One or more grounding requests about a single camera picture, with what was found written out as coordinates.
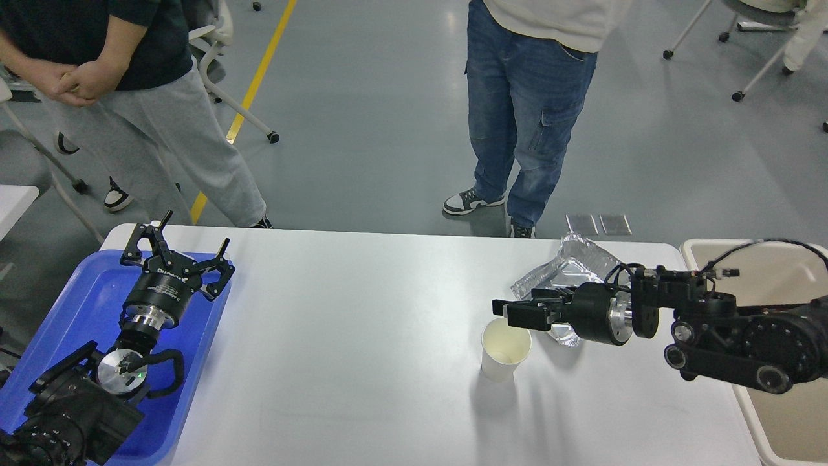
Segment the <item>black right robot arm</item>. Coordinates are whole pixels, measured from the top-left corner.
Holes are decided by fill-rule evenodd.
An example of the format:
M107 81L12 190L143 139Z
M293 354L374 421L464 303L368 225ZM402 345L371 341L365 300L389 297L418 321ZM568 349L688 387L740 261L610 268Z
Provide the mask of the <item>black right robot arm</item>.
M567 324L587 341L620 347L630 336L652 338L659 311L672 309L673 342L664 359L681 377L709 377L770 394L826 377L826 297L805 304L739 306L715 281L739 276L719 264L760 241L730 248L703 268L616 263L597 282L534 288L527 299L494 299L509 326L550 331Z

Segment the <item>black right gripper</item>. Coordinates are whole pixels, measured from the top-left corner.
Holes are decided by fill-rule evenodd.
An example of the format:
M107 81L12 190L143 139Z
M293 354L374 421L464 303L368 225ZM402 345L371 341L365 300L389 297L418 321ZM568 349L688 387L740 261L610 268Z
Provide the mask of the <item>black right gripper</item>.
M558 334L567 327L583 340L620 347L633 334L631 300L625 290L586 282L577 287L532 289L528 298L518 300L493 299L492 307L502 309L511 327ZM550 306L563 309L557 312Z

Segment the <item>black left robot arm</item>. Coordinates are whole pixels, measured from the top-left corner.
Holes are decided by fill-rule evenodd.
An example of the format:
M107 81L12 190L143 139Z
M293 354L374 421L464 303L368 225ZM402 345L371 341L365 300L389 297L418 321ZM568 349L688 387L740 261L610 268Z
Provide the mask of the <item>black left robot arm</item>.
M229 239L177 252L165 226L76 269L2 389L3 465L149 465L177 441L235 267Z

